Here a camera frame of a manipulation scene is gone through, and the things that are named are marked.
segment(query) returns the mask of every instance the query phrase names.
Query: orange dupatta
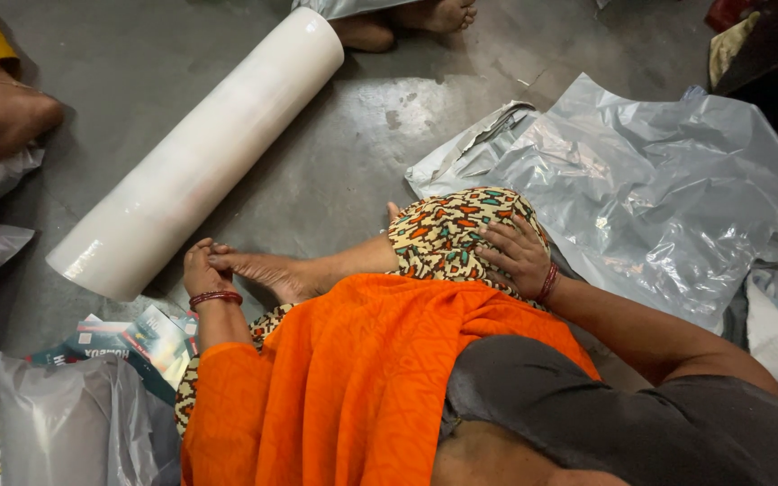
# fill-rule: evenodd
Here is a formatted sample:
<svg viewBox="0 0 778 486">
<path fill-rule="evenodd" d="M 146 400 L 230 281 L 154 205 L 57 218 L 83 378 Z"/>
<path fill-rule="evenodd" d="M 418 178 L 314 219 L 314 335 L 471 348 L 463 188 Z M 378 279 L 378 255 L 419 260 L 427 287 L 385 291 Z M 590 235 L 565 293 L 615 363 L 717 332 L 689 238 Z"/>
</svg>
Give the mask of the orange dupatta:
<svg viewBox="0 0 778 486">
<path fill-rule="evenodd" d="M 599 378 L 563 322 L 480 282 L 344 279 L 291 310 L 262 355 L 227 343 L 200 358 L 182 483 L 427 485 L 455 359 L 498 334 Z"/>
</svg>

